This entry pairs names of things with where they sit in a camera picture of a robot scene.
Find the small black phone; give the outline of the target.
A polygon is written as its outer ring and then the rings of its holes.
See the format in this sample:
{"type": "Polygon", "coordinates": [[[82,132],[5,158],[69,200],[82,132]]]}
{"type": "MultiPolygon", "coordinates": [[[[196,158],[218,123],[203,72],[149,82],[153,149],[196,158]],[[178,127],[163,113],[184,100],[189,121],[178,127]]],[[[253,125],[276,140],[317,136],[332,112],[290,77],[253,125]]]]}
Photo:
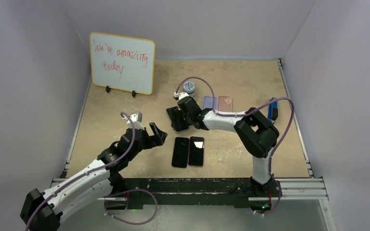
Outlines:
{"type": "Polygon", "coordinates": [[[172,167],[186,168],[189,155],[189,138],[176,137],[172,154],[172,167]]]}

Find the purple phone black screen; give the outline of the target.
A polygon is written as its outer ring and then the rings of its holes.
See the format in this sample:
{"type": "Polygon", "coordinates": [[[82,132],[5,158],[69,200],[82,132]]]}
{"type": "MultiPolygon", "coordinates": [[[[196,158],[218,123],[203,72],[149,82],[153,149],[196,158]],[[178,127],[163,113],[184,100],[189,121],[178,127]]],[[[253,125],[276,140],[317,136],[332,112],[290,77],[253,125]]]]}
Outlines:
{"type": "Polygon", "coordinates": [[[204,163],[204,146],[203,137],[190,137],[188,164],[190,166],[202,167],[204,163]]]}

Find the pink phone case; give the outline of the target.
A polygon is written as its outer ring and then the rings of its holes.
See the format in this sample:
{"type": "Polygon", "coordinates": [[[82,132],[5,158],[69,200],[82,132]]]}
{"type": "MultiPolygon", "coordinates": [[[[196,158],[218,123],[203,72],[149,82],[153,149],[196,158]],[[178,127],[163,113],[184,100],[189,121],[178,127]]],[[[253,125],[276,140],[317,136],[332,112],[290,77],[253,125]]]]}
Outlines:
{"type": "Polygon", "coordinates": [[[232,112],[232,98],[230,96],[218,96],[217,110],[220,112],[232,112]]]}

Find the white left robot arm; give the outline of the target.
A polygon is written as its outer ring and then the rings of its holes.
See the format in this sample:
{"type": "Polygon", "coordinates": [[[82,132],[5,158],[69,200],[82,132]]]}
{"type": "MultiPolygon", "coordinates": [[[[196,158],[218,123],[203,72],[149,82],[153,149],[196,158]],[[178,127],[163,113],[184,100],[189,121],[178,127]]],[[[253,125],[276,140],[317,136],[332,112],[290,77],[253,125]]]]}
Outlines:
{"type": "Polygon", "coordinates": [[[43,192],[30,191],[20,213],[26,230],[56,231],[69,215],[93,200],[135,192],[127,190],[119,171],[142,150],[162,146],[168,136],[155,123],[149,125],[152,136],[143,127],[128,128],[119,141],[111,143],[76,175],[43,192]]]}

